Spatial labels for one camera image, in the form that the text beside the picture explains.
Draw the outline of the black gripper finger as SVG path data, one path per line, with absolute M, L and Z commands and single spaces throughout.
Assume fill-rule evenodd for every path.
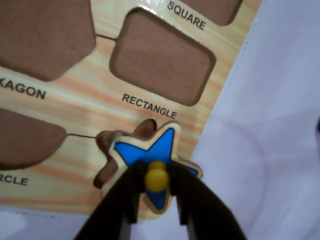
M 189 240 L 245 240 L 232 211 L 189 169 L 168 165 L 170 194 L 176 197 L 179 221 Z
M 76 240 L 129 240 L 138 221 L 140 195 L 145 192 L 147 165 L 137 162 L 120 176 L 82 226 Z

